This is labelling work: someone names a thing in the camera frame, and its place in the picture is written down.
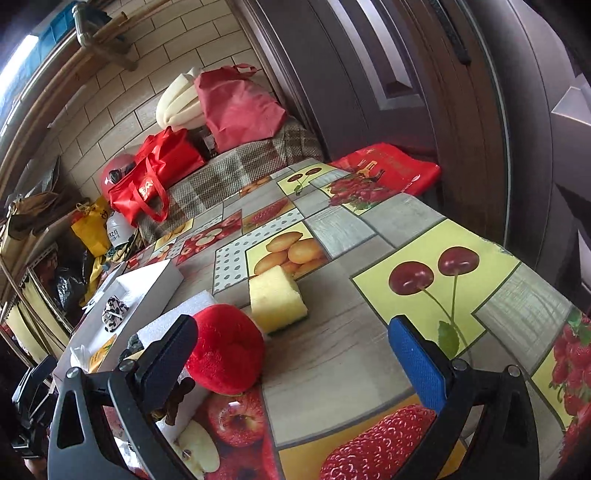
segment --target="plaid cushion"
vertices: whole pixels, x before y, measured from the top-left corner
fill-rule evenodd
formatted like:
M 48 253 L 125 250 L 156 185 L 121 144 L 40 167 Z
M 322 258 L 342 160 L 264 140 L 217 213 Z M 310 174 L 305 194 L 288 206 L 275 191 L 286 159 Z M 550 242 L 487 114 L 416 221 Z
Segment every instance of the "plaid cushion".
M 157 223 L 143 212 L 138 217 L 142 238 L 151 244 L 249 183 L 310 157 L 323 161 L 318 140 L 288 118 L 273 138 L 225 152 L 170 187 L 170 210 L 164 222 Z M 160 211 L 162 202 L 155 198 L 150 206 Z

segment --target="blue gripper pad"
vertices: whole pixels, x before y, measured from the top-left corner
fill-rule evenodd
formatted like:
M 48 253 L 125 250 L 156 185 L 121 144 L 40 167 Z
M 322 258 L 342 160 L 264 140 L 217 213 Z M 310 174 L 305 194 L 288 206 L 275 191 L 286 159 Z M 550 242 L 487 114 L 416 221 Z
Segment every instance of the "blue gripper pad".
M 439 414 L 446 402 L 445 380 L 417 339 L 397 317 L 388 325 L 388 341 L 423 406 Z

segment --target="black plastic bag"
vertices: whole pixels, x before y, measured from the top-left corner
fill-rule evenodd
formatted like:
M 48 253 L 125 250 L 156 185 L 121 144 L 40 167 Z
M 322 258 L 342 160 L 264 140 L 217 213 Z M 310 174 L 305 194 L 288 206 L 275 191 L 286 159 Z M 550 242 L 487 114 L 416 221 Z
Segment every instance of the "black plastic bag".
M 81 272 L 73 268 L 57 267 L 55 284 L 57 297 L 64 312 L 78 308 L 78 303 L 86 293 L 86 282 Z

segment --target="brick wall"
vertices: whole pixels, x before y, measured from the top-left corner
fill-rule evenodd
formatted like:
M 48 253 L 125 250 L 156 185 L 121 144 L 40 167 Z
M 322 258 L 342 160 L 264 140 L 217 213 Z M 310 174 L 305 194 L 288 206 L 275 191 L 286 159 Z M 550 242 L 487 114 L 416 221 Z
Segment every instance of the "brick wall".
M 114 17 L 133 13 L 144 0 L 115 0 Z M 92 77 L 53 122 L 35 157 L 46 164 L 61 154 L 62 174 L 95 200 L 103 166 L 126 147 L 160 131 L 156 105 L 163 91 L 192 67 L 205 70 L 250 63 L 261 67 L 224 0 L 172 0 L 131 29 L 128 54 L 138 68 L 111 63 Z M 271 91 L 263 71 L 254 81 Z

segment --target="red tote bag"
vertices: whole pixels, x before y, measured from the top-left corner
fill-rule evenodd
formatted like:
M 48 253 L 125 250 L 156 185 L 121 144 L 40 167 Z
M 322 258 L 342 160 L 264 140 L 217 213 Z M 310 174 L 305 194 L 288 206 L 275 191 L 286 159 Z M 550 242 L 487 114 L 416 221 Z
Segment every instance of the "red tote bag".
M 137 226 L 140 212 L 164 222 L 170 206 L 166 189 L 204 165 L 203 157 L 187 140 L 187 130 L 173 132 L 167 127 L 146 138 L 135 154 L 134 169 L 110 189 L 111 206 L 132 226 Z M 162 200 L 160 213 L 147 203 L 157 196 Z
M 265 89 L 248 80 L 255 73 L 255 67 L 241 63 L 202 72 L 195 79 L 203 114 L 219 153 L 271 138 L 285 121 L 285 109 Z

